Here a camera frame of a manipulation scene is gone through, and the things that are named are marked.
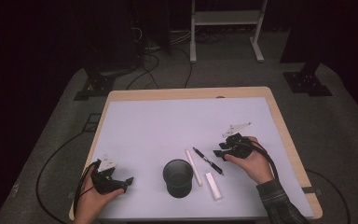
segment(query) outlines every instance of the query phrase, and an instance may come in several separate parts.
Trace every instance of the dark background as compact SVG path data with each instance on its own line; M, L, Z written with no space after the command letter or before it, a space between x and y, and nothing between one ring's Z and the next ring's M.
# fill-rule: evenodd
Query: dark background
M189 28L190 1L147 3L167 8L171 29ZM199 0L197 7L209 4L225 10L258 8L260 3ZM88 43L69 6L58 0L0 0L0 207L66 84L83 67L80 55ZM358 103L358 0L269 1L263 29L277 28L291 28L282 63L305 62L316 54ZM158 33L158 27L149 30Z

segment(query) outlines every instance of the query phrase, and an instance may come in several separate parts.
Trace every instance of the hand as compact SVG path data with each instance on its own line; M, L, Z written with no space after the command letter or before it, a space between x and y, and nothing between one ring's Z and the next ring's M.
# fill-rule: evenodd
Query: hand
M253 142L257 142L255 137L248 138ZM259 185L274 179L271 169L269 168L269 162L263 155L255 150L253 150L246 159L237 158L228 154L225 155L225 159L239 165L240 168Z
M103 208L118 195L124 193L124 189L117 189L108 194L100 194L93 187L94 184L91 180L91 174L94 171L94 166L89 168L89 172L84 180L81 192L85 192L80 196L77 202L76 216L74 224L91 223L100 213Z

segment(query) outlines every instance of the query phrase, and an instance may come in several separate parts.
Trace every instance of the black cup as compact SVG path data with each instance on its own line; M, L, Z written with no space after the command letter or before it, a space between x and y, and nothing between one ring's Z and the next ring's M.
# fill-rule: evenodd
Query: black cup
M184 198L192 188L193 168L184 160L169 161L162 172L168 192L174 198Z

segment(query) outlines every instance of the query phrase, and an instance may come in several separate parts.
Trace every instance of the white plastic part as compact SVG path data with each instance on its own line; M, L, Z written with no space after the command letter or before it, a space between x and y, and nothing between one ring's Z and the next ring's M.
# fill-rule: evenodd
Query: white plastic part
M252 124L253 124L252 122L249 122L249 123L238 124L238 125L230 125L229 129L225 133L223 133L223 137L229 137L231 135L239 133L243 129L252 126Z
M212 191L212 195L213 195L214 199L215 200L222 199L223 196L220 193L220 190L217 187L216 182L214 182L212 174L211 173L206 174L206 178L208 179L209 186L211 186L211 191Z
M105 170L109 170L111 168L115 168L117 166L117 162L110 159L106 154L103 155L101 159L100 167L98 168L98 172L102 172Z
M197 170L196 163L194 163L193 157L191 156L191 153L188 149L186 149L186 155L188 157L188 160L190 161L191 167L193 167L194 175L196 176L197 182L199 183L199 186L202 187L202 181L200 178L199 171Z

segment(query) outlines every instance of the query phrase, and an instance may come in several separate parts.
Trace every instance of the dark floor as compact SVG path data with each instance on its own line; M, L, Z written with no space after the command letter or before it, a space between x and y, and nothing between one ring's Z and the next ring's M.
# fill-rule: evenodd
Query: dark floor
M263 32L259 45L265 57L255 59L249 43L250 33L227 35L213 45L197 45L198 61L192 64L180 50L172 56L154 53L159 64L151 74L160 89L183 88L189 72L188 88L267 86L281 110L304 167L318 172L342 192L351 213L351 223L358 223L358 105L345 90L339 76L321 65L317 77L333 96L309 97L293 94L282 73L299 71L302 63L279 63L288 33ZM177 46L188 52L188 44ZM151 69L155 58L145 58ZM114 90L125 90L140 74L117 79ZM0 211L0 223L55 223L40 207L35 196L35 182L44 163L62 144L82 132L90 113L101 113L105 97L73 101L86 80L79 70L68 83L54 113L41 134L34 151L18 178L17 191L7 198ZM130 89L155 89L153 79L145 75ZM93 133L82 133L62 148L49 162L40 181L40 197L46 208L59 219L70 222L69 209L78 178L90 150ZM322 192L319 196L324 216L312 223L346 223L345 207L336 190L324 179L309 173L310 181Z

